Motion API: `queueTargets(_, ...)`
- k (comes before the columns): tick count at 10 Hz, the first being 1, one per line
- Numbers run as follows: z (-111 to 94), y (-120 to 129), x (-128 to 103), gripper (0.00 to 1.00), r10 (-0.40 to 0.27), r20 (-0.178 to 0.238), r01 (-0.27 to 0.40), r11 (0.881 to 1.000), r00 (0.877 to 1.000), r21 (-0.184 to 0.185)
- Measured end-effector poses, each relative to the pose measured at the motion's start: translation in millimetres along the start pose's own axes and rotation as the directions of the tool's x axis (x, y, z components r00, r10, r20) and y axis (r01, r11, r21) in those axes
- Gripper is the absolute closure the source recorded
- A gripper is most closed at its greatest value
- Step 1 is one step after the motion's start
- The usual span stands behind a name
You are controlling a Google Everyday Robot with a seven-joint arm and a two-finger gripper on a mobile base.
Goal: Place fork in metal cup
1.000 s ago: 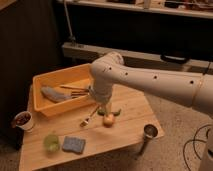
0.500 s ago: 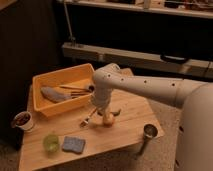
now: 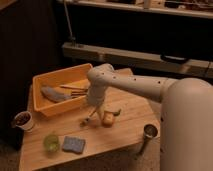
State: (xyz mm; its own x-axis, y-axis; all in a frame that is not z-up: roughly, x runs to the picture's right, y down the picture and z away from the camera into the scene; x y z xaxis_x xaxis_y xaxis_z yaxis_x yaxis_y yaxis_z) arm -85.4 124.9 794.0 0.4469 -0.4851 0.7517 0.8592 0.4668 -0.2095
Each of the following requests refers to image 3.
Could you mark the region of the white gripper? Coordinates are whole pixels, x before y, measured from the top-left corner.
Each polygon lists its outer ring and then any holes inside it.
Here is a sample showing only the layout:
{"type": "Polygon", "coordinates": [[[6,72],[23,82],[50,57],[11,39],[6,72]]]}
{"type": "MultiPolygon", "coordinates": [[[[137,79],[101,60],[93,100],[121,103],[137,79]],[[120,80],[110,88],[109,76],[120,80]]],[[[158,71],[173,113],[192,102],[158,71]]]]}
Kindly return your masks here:
{"type": "Polygon", "coordinates": [[[105,91],[106,87],[103,86],[92,85],[89,87],[86,96],[88,104],[92,106],[99,106],[94,108],[92,113],[89,115],[89,118],[91,118],[97,112],[100,121],[102,121],[104,115],[104,107],[100,105],[104,102],[105,91]]]}

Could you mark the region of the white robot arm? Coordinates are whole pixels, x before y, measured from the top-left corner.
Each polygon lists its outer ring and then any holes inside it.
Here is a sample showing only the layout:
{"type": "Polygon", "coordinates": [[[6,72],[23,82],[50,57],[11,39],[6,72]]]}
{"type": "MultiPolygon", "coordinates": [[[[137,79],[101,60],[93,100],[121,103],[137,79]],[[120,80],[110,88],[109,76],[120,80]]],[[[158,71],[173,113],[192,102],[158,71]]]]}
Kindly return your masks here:
{"type": "Polygon", "coordinates": [[[87,73],[87,101],[114,87],[151,101],[160,123],[160,171],[213,171],[213,84],[199,78],[123,75],[110,64],[87,73]]]}

